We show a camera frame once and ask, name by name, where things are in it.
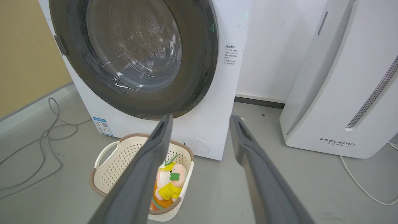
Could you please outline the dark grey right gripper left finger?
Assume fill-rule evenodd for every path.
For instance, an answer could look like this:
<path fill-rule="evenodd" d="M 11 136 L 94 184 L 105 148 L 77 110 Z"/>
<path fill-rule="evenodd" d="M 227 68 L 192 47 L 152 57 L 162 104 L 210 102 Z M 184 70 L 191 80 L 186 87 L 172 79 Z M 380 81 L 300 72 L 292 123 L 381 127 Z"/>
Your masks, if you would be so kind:
<path fill-rule="evenodd" d="M 167 157 L 173 117 L 164 116 L 88 224 L 146 224 L 157 170 Z"/>

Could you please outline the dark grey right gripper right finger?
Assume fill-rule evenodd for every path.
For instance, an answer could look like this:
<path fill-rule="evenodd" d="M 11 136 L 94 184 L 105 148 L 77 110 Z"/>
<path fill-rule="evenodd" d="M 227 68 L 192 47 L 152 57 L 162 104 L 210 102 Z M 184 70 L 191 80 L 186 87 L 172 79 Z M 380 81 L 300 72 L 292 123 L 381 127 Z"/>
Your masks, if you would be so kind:
<path fill-rule="evenodd" d="M 234 114 L 230 134 L 235 159 L 245 170 L 256 224 L 315 224 L 249 128 Z"/>

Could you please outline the white washing machine body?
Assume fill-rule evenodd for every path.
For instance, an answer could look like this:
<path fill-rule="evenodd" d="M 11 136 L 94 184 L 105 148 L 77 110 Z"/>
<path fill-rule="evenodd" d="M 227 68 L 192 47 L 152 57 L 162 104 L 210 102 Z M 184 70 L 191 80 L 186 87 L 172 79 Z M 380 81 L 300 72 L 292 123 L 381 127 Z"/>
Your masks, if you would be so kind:
<path fill-rule="evenodd" d="M 173 117 L 171 139 L 188 146 L 194 155 L 220 161 L 251 23 L 252 0 L 211 1 L 219 36 L 215 75 L 200 103 L 183 116 Z M 119 111 L 99 98 L 82 81 L 62 53 L 62 45 L 57 43 L 48 0 L 38 2 L 84 106 L 91 119 L 98 124 L 98 131 L 117 138 L 133 133 L 150 134 L 159 120 L 139 119 Z"/>

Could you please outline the round dark washing machine door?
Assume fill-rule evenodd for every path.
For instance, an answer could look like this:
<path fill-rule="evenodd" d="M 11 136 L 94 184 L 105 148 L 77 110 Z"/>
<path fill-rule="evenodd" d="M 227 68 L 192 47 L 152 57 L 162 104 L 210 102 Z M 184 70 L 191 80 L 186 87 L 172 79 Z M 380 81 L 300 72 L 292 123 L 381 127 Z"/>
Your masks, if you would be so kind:
<path fill-rule="evenodd" d="M 57 43 L 99 98 L 160 120 L 197 106 L 219 48 L 211 0 L 48 0 Z"/>

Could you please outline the cream perforated laundry basket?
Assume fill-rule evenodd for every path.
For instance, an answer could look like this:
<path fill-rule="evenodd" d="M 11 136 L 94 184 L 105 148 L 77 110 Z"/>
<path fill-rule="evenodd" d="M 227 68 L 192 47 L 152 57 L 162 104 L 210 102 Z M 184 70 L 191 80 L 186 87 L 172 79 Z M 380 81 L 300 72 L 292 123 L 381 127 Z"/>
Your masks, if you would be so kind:
<path fill-rule="evenodd" d="M 98 155 L 91 172 L 91 189 L 101 197 L 107 197 L 128 164 L 148 140 L 149 135 L 133 133 L 110 143 Z M 171 181 L 172 168 L 185 168 L 182 181 Z M 178 213 L 194 167 L 194 154 L 188 146 L 170 141 L 168 154 L 155 178 L 148 219 L 158 222 L 172 220 Z"/>

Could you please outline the pink yellow plush doll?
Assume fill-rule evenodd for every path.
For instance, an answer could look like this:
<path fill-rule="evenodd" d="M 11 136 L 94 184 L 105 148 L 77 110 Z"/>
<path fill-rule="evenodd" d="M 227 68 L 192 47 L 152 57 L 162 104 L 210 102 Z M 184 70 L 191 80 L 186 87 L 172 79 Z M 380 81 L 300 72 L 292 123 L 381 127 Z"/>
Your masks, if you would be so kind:
<path fill-rule="evenodd" d="M 158 168 L 150 210 L 163 210 L 173 205 L 180 196 L 187 177 L 184 165 L 177 162 L 179 154 Z"/>

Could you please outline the white Feelbird air purifier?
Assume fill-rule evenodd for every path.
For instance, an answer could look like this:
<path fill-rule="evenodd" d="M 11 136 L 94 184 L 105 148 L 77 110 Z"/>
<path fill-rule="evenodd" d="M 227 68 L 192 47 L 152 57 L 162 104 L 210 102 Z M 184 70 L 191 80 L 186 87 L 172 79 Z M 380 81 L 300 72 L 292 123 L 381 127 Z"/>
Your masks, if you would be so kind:
<path fill-rule="evenodd" d="M 327 0 L 280 126 L 289 147 L 357 159 L 398 134 L 398 0 Z"/>

